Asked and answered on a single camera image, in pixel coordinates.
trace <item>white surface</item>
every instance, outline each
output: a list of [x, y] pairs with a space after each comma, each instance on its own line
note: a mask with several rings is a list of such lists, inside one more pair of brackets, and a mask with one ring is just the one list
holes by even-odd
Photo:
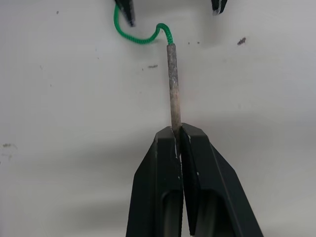
[[[229, 0], [218, 17], [167, 2], [135, 0], [128, 30], [170, 26], [182, 121], [235, 168], [265, 237], [314, 237], [316, 2]], [[0, 152], [1, 237], [125, 236], [133, 174], [170, 124], [168, 76], [165, 36], [127, 42], [113, 9], [0, 0], [0, 144], [17, 147]]]

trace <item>green wire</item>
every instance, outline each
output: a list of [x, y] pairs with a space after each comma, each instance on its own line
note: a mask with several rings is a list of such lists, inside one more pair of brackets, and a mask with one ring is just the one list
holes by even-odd
[[122, 29], [119, 26], [119, 6], [116, 4], [115, 8], [114, 8], [114, 26], [116, 28], [116, 30], [118, 31], [118, 33], [123, 36], [124, 38], [137, 43], [137, 44], [148, 44], [151, 43], [152, 41], [154, 41], [156, 39], [156, 37], [158, 36], [160, 29], [162, 29], [167, 37], [167, 41], [168, 44], [172, 44], [173, 43], [173, 38], [172, 38], [172, 34], [171, 31], [169, 29], [169, 27], [167, 25], [165, 25], [164, 23], [159, 23], [156, 25], [156, 31], [153, 33], [152, 36], [150, 36], [147, 39], [139, 39], [136, 38], [134, 36], [131, 36], [125, 32], [122, 31]]

